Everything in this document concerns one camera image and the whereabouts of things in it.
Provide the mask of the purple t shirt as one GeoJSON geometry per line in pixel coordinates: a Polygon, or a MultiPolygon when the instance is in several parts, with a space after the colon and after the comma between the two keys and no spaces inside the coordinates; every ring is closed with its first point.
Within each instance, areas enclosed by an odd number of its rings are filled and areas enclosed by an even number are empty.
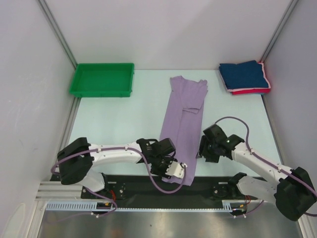
{"type": "Polygon", "coordinates": [[[170,85],[171,93],[159,139],[170,138],[175,145],[175,158],[187,165],[184,185],[190,186],[195,177],[208,82],[176,76],[170,78],[170,85]]]}

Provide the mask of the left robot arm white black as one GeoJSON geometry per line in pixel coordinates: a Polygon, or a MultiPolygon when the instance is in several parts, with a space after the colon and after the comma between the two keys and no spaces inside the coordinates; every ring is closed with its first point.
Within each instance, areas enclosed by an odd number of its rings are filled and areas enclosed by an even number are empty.
{"type": "Polygon", "coordinates": [[[109,185],[103,172],[94,168],[113,163],[146,163],[149,172],[161,178],[176,176],[183,178],[182,166],[174,158],[175,146],[167,138],[138,139],[126,145],[96,145],[80,137],[59,151],[57,155],[60,181],[63,185],[80,184],[93,192],[98,198],[109,194],[109,185]]]}

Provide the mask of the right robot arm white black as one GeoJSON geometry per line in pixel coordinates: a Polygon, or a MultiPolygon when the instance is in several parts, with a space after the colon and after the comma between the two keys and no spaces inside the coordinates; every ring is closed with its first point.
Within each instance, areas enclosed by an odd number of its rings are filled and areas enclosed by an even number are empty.
{"type": "Polygon", "coordinates": [[[220,157],[227,157],[254,171],[261,179],[245,173],[233,176],[229,195],[234,199],[249,195],[272,203],[291,221],[299,220],[317,201],[317,193],[306,170],[301,167],[292,169],[261,157],[250,147],[247,138],[235,134],[227,136],[216,124],[203,131],[199,156],[213,163],[220,157]]]}

